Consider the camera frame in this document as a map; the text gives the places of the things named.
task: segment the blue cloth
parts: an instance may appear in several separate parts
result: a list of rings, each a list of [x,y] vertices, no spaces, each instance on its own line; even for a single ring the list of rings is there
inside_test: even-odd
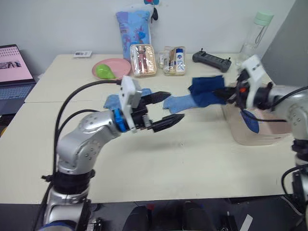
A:
[[[192,85],[188,90],[199,107],[207,107],[211,104],[226,104],[223,99],[216,97],[213,93],[214,90],[224,87],[225,82],[222,76],[199,77],[192,79]]]
[[[179,97],[169,96],[164,101],[163,109],[169,109],[171,114],[184,111],[189,108],[198,107],[191,95]]]
[[[164,101],[163,109],[169,109],[174,114],[190,108],[207,107],[211,104],[226,104],[224,100],[213,94],[214,90],[224,87],[225,83],[222,76],[193,78],[192,85],[188,88],[191,94],[168,97]]]
[[[152,94],[151,89],[143,88],[142,96]],[[110,110],[115,110],[117,108],[121,108],[120,99],[118,94],[112,94],[107,97],[104,108],[108,108]]]

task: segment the black remote controller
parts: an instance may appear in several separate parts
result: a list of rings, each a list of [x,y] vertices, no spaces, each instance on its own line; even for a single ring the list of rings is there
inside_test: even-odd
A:
[[[231,61],[229,59],[221,59],[216,56],[210,55],[203,51],[203,48],[201,51],[197,52],[192,56],[192,59],[195,63],[204,63],[213,67],[218,68],[221,72],[225,73],[229,70],[229,67],[231,66]]]

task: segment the light blue cloth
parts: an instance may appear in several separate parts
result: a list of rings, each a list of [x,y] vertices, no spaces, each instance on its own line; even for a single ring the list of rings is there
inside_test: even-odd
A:
[[[179,97],[169,96],[164,101],[163,109],[169,109],[171,114],[178,113],[180,111],[199,107],[191,95],[184,95]]]
[[[151,89],[149,88],[142,89],[142,96],[149,94],[152,94]],[[121,108],[119,95],[118,94],[109,95],[105,102],[104,108],[108,108],[109,110],[115,110],[117,108]]]

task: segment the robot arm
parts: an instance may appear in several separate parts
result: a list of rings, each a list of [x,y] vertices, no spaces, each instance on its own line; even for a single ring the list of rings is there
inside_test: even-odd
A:
[[[293,173],[293,201],[305,211],[308,202],[308,87],[274,86],[272,83],[263,87],[262,77],[266,72],[257,56],[246,60],[242,69],[236,87],[218,89],[214,93],[229,103],[236,103],[242,111],[258,108],[283,119],[267,122],[290,123],[295,139],[292,145],[296,152],[294,170],[298,170]]]
[[[167,92],[157,92],[141,96],[137,81],[124,77],[119,93],[121,109],[95,112],[84,117],[78,127],[65,135],[57,145],[58,171],[53,179],[53,187],[44,216],[42,230],[83,231],[87,229],[90,216],[90,179],[96,158],[105,144],[122,132],[137,129],[153,129],[158,132],[167,129],[184,115],[170,115],[153,122],[149,119],[146,105],[158,103],[170,96]]]

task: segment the clear plastic bag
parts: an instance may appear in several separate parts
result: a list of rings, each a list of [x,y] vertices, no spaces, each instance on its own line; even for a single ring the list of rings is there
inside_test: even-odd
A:
[[[185,54],[185,47],[165,47],[159,53],[159,67],[165,75],[182,76],[186,73]]]
[[[130,46],[130,61],[136,77],[153,76],[156,74],[154,49],[149,44]]]

